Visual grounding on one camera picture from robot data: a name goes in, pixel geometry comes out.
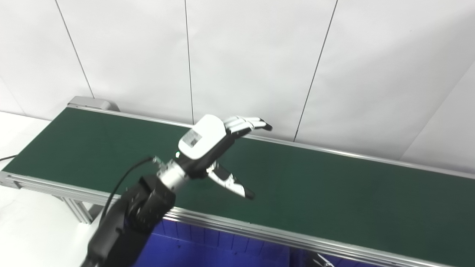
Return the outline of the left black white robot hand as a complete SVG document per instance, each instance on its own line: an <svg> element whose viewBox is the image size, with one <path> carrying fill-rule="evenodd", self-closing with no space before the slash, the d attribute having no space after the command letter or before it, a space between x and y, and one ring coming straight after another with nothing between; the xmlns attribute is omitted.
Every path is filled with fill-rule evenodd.
<svg viewBox="0 0 475 267"><path fill-rule="evenodd" d="M253 130L272 131L273 127L259 117L232 116L221 120L204 115L178 142L175 162L191 179L208 177L223 188L249 200L255 193L218 163L218 159L234 142Z"/></svg>

